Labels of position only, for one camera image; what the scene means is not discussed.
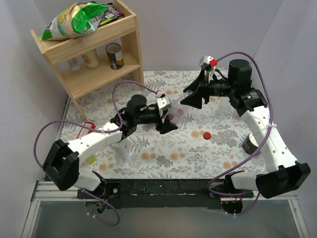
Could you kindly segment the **clear plastic bottle red label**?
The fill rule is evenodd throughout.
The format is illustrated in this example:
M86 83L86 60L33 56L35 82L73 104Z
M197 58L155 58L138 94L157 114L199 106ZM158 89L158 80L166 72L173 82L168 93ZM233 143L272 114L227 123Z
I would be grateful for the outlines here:
M175 124L178 125L184 116L187 115L187 111L190 109L190 106L180 104L180 102L189 96L192 91L188 90L187 92L183 93L177 100L175 100L172 103L171 108L167 111L167 116L169 117L169 120Z

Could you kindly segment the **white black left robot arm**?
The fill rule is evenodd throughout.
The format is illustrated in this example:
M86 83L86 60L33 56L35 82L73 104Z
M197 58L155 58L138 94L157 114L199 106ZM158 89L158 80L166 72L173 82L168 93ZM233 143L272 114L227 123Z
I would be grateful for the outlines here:
M126 156L125 139L139 124L154 124L160 134L176 130L178 127L166 115L171 106L166 95L159 96L151 105L147 105L147 99L142 95L132 96L127 106L97 132L68 142L55 141L44 161L44 172L61 191L76 186L88 190L94 198L101 198L106 191L103 178L96 172L81 170L80 164L110 145L117 145L122 156Z

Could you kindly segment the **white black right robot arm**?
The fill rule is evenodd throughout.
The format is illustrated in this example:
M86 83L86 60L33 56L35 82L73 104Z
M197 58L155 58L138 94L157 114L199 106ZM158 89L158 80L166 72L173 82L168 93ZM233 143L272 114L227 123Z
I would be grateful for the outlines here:
M272 198L297 190L311 172L307 163L300 163L284 143L275 124L270 121L268 102L260 90L252 87L252 67L244 59L229 63L228 77L217 80L216 60L204 56L199 76L184 89L192 93L181 104L197 109L207 104L211 96L228 97L231 106L248 126L263 156L266 174L244 171L225 175L223 184L208 189L217 195L244 196L258 191L264 198Z

